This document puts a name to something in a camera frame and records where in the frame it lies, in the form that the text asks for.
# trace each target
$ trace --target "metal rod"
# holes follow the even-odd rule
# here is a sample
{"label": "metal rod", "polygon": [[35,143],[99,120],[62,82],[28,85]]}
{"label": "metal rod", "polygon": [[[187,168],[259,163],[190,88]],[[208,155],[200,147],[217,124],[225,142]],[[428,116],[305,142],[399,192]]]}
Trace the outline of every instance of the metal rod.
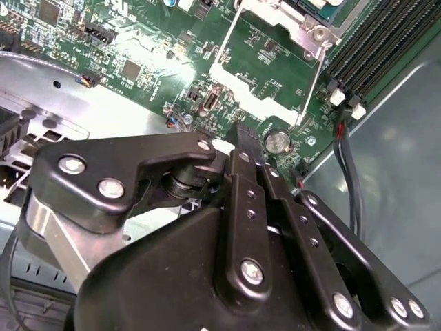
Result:
{"label": "metal rod", "polygon": [[308,111],[309,102],[311,102],[312,94],[314,93],[314,88],[316,87],[318,76],[320,75],[320,72],[322,71],[323,63],[325,62],[325,56],[326,56],[326,47],[322,47],[322,50],[320,51],[320,55],[318,57],[318,68],[317,72],[314,75],[314,79],[311,82],[311,87],[309,89],[308,97],[306,99],[306,102],[303,106],[302,112],[300,115],[297,116],[296,125],[300,125],[302,123],[302,120],[305,118],[305,115]]}
{"label": "metal rod", "polygon": [[236,13],[236,15],[234,15],[234,18],[233,18],[232,24],[229,26],[229,29],[228,29],[227,35],[226,35],[225,38],[223,39],[223,42],[222,42],[222,45],[220,45],[220,48],[219,48],[218,54],[216,55],[216,58],[214,59],[214,63],[218,63],[219,60],[221,59],[221,55],[222,55],[222,53],[223,53],[225,47],[227,46],[227,42],[228,42],[230,36],[232,35],[233,29],[234,29],[234,27],[236,26],[237,21],[239,20],[239,16],[240,16],[240,14],[241,14],[241,12],[242,12],[243,5],[244,5],[245,2],[246,2],[246,0],[242,0],[242,1],[240,2],[239,8],[237,9],[237,13]]}

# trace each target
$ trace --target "gray metal panel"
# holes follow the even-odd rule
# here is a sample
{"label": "gray metal panel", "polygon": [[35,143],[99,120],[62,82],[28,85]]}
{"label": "gray metal panel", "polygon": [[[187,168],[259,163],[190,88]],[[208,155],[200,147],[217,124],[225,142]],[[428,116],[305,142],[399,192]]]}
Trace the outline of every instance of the gray metal panel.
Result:
{"label": "gray metal panel", "polygon": [[[351,136],[365,197],[366,243],[427,306],[434,330],[441,330],[441,272],[412,283],[441,268],[440,53],[437,38]],[[334,155],[306,189],[348,222],[347,188]]]}

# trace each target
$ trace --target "sata port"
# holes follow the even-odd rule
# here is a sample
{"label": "sata port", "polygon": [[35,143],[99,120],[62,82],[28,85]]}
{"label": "sata port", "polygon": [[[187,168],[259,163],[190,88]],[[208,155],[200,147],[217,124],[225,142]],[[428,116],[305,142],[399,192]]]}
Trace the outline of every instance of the sata port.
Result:
{"label": "sata port", "polygon": [[90,35],[93,39],[96,39],[105,45],[109,45],[117,36],[115,31],[107,30],[95,23],[86,24],[84,27],[84,33]]}
{"label": "sata port", "polygon": [[205,100],[203,108],[205,111],[209,112],[217,104],[219,96],[215,93],[210,93],[207,100]]}

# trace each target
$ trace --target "integrated circuit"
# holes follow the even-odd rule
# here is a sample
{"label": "integrated circuit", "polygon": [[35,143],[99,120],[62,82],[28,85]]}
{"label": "integrated circuit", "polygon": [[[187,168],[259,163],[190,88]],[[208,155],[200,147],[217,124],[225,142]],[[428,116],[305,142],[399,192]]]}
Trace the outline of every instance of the integrated circuit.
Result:
{"label": "integrated circuit", "polygon": [[139,73],[141,72],[141,67],[136,63],[131,62],[130,60],[126,60],[124,63],[124,67],[121,71],[121,74],[124,77],[127,77],[131,81],[136,81],[138,79]]}
{"label": "integrated circuit", "polygon": [[58,17],[60,15],[60,8],[47,0],[41,0],[39,18],[50,24],[51,26],[56,26],[58,22]]}

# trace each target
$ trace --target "metal bolt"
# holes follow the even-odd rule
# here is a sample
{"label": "metal bolt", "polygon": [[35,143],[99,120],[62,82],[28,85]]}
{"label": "metal bolt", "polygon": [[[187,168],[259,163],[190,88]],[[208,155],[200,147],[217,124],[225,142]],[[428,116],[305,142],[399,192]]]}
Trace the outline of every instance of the metal bolt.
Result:
{"label": "metal bolt", "polygon": [[341,315],[351,319],[353,317],[353,308],[349,300],[341,293],[335,293],[333,299]]}
{"label": "metal bolt", "polygon": [[397,314],[399,314],[403,318],[407,317],[407,310],[400,300],[398,300],[397,298],[392,298],[391,303],[393,309],[397,312]]}
{"label": "metal bolt", "polygon": [[76,157],[63,157],[58,167],[67,174],[81,174],[85,170],[84,162]]}
{"label": "metal bolt", "polygon": [[116,179],[103,179],[98,184],[99,192],[106,198],[117,199],[124,195],[124,186]]}
{"label": "metal bolt", "polygon": [[253,261],[244,260],[240,266],[240,270],[248,283],[259,285],[263,282],[262,270]]}
{"label": "metal bolt", "polygon": [[317,29],[313,32],[314,39],[316,41],[322,41],[325,36],[325,31],[323,29]]}
{"label": "metal bolt", "polygon": [[310,146],[314,146],[316,144],[316,138],[314,136],[309,136],[306,138],[306,143]]}
{"label": "metal bolt", "polygon": [[193,116],[190,114],[186,114],[183,118],[184,124],[189,126],[191,123],[193,123]]}
{"label": "metal bolt", "polygon": [[198,140],[198,146],[203,150],[209,150],[208,142],[206,142],[205,140]]}
{"label": "metal bolt", "polygon": [[318,204],[317,199],[315,197],[313,197],[312,195],[308,195],[308,200],[313,205],[317,205]]}
{"label": "metal bolt", "polygon": [[417,317],[421,319],[424,318],[424,313],[422,312],[421,307],[414,300],[409,300],[409,307]]}
{"label": "metal bolt", "polygon": [[274,176],[274,177],[279,177],[280,175],[278,174],[277,170],[274,168],[270,168],[269,169],[269,173]]}
{"label": "metal bolt", "polygon": [[241,158],[243,161],[245,161],[245,162],[249,162],[249,156],[248,156],[247,153],[241,152],[241,153],[239,154],[239,156],[240,156],[240,158]]}

